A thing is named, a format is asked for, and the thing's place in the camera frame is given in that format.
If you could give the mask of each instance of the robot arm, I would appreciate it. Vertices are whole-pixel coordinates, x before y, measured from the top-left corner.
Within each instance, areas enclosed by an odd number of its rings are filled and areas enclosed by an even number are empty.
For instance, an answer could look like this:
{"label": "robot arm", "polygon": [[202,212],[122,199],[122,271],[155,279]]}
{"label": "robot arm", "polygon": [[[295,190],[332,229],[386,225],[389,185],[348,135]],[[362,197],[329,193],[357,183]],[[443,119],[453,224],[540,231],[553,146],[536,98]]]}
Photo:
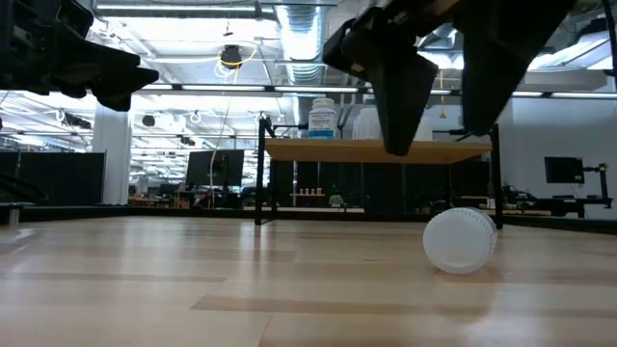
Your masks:
{"label": "robot arm", "polygon": [[158,80],[139,56],[85,40],[93,15],[75,0],[0,2],[0,90],[60,91],[130,109],[131,95]]}
{"label": "robot arm", "polygon": [[484,135],[576,0],[392,0],[347,21],[324,63],[370,82],[388,153],[406,155],[439,68],[416,38],[446,22],[465,37],[465,129]]}

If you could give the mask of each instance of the ceiling light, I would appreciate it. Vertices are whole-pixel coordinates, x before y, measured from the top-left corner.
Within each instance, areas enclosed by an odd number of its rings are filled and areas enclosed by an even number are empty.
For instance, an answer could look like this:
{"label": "ceiling light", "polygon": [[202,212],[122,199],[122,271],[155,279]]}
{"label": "ceiling light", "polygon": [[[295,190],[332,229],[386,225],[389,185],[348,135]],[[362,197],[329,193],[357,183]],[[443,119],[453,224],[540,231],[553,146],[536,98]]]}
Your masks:
{"label": "ceiling light", "polygon": [[143,91],[170,91],[174,88],[174,86],[172,85],[166,85],[166,84],[153,84],[153,85],[147,85],[145,87],[142,88]]}
{"label": "ceiling light", "polygon": [[199,86],[183,85],[185,91],[211,91],[211,92],[265,92],[262,86]]}
{"label": "ceiling light", "polygon": [[43,147],[45,145],[45,142],[33,136],[13,135],[13,138],[22,145],[37,147]]}
{"label": "ceiling light", "polygon": [[302,86],[275,87],[274,90],[276,92],[283,92],[283,93],[357,93],[360,91],[358,88],[302,87]]}
{"label": "ceiling light", "polygon": [[617,93],[553,93],[555,98],[617,99]]}
{"label": "ceiling light", "polygon": [[431,95],[450,95],[451,90],[432,90]]}
{"label": "ceiling light", "polygon": [[540,92],[513,92],[512,96],[514,97],[540,97],[542,93]]}
{"label": "ceiling light", "polygon": [[[145,10],[145,11],[217,11],[217,12],[229,12],[229,11],[242,11],[242,12],[254,12],[255,7],[214,7],[214,6],[178,6],[178,5],[98,5],[97,10]],[[265,12],[271,13],[272,10],[265,9]]]}
{"label": "ceiling light", "polygon": [[14,130],[26,130],[26,128],[24,128],[23,126],[17,125],[17,124],[13,124],[13,123],[8,122],[8,121],[4,122],[4,127],[11,128],[11,129],[14,129]]}

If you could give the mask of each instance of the table leg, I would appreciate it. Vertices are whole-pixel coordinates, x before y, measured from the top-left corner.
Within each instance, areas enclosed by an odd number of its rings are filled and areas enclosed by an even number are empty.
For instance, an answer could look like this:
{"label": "table leg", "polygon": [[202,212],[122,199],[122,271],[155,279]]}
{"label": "table leg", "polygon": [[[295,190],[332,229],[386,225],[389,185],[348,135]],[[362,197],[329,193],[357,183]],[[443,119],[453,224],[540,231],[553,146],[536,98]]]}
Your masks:
{"label": "table leg", "polygon": [[279,194],[279,188],[277,186],[277,170],[279,168],[278,162],[274,159],[270,161],[270,205],[271,205],[271,219],[277,218],[279,207],[277,206],[277,195]]}
{"label": "table leg", "polygon": [[452,182],[450,181],[450,166],[445,166],[445,211],[450,209],[452,205]]}
{"label": "table leg", "polygon": [[499,154],[499,124],[493,125],[491,132],[493,151],[491,152],[491,180],[495,197],[495,224],[503,229],[503,191],[501,190],[501,156]]}
{"label": "table leg", "polygon": [[266,120],[259,120],[259,140],[257,146],[257,186],[255,191],[255,225],[261,226],[261,207],[263,204],[263,161],[266,150]]}

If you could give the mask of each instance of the table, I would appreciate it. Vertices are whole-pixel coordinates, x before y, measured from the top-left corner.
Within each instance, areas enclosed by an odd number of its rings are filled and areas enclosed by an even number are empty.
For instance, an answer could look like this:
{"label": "table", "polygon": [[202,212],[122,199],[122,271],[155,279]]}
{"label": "table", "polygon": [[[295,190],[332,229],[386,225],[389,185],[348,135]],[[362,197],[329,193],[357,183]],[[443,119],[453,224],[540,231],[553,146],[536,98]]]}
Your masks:
{"label": "table", "polygon": [[[266,139],[266,132],[272,139]],[[277,215],[276,167],[280,161],[308,161],[334,163],[393,163],[393,164],[439,164],[449,165],[491,153],[491,176],[496,200],[496,225],[503,227],[503,202],[501,191],[501,165],[499,157],[499,128],[493,126],[490,133],[491,143],[460,142],[415,142],[408,155],[397,157],[387,154],[383,143],[378,140],[312,140],[312,139],[278,139],[268,120],[259,120],[259,137],[257,149],[257,186],[255,192],[255,224],[264,223],[262,205],[264,157],[267,151],[272,158],[270,165],[271,219]],[[446,206],[451,202],[450,181],[444,183]]]}

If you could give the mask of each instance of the shelf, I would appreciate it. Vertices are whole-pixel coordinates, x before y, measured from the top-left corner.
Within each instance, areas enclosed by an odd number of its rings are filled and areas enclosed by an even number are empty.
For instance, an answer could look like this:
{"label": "shelf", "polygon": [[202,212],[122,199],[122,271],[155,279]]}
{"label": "shelf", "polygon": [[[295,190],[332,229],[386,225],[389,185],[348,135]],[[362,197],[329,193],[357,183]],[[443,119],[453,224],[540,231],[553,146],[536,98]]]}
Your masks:
{"label": "shelf", "polygon": [[274,160],[331,163],[454,164],[490,152],[492,144],[415,142],[409,154],[387,154],[381,140],[266,139]]}
{"label": "shelf", "polygon": [[289,194],[290,197],[324,198],[324,194]]}

